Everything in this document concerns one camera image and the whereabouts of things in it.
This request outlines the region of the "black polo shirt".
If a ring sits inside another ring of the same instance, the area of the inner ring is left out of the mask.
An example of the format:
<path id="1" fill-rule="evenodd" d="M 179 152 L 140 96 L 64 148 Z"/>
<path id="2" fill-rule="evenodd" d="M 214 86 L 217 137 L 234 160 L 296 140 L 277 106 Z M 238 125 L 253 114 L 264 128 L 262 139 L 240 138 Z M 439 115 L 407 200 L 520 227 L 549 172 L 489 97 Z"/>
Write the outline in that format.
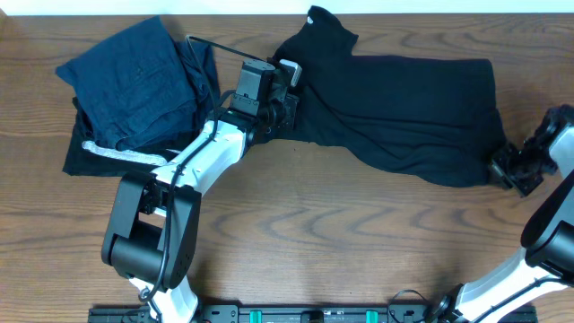
<path id="1" fill-rule="evenodd" d="M 275 51 L 301 66 L 293 129 L 273 139 L 341 146 L 379 170 L 466 188 L 490 181 L 506 143 L 486 59 L 356 56 L 357 36 L 328 10 Z"/>

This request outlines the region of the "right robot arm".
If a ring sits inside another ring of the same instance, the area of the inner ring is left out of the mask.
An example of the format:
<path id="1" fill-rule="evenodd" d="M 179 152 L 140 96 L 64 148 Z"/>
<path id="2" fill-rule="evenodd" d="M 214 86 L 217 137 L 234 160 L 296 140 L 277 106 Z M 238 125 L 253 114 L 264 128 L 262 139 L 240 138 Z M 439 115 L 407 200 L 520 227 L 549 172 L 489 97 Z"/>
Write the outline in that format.
<path id="1" fill-rule="evenodd" d="M 528 196 L 545 173 L 561 184 L 526 223 L 517 252 L 489 274 L 460 284 L 426 314 L 427 322 L 501 322 L 521 307 L 573 285 L 573 108 L 546 111 L 522 148 L 506 144 L 491 159 L 491 171 L 507 187 Z"/>

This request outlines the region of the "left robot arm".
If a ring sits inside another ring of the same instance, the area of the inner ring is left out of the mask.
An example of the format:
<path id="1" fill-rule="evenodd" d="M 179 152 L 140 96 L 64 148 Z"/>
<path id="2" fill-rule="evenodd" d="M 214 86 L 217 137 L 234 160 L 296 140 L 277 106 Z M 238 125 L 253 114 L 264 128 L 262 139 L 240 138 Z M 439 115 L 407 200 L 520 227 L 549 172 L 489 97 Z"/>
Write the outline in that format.
<path id="1" fill-rule="evenodd" d="M 199 306 L 187 271 L 196 249 L 203 195 L 262 135 L 292 128 L 291 94 L 302 69 L 292 61 L 246 59 L 236 90 L 225 92 L 200 135 L 149 173 L 118 186 L 101 257 L 138 289 L 138 308 L 89 312 L 91 322 L 190 322 Z"/>

